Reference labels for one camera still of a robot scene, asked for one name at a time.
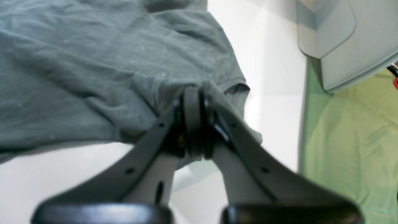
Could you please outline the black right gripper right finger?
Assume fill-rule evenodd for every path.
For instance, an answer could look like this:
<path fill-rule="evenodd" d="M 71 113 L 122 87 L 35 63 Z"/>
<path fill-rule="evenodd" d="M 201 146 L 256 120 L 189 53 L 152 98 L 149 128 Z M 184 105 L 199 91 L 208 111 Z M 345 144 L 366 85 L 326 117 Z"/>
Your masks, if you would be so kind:
<path fill-rule="evenodd" d="M 202 91 L 205 159 L 220 169 L 228 205 L 221 224 L 363 224 L 347 198 L 307 180 L 264 150 L 245 123 Z"/>

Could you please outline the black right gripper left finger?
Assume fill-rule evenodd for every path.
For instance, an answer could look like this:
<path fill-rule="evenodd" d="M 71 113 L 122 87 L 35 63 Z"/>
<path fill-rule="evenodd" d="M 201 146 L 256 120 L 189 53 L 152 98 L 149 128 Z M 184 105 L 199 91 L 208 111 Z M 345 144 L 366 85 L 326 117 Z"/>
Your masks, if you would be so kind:
<path fill-rule="evenodd" d="M 168 207 L 174 172 L 203 157 L 201 91 L 186 87 L 170 108 L 111 167 L 42 202 L 33 224 L 173 224 Z"/>

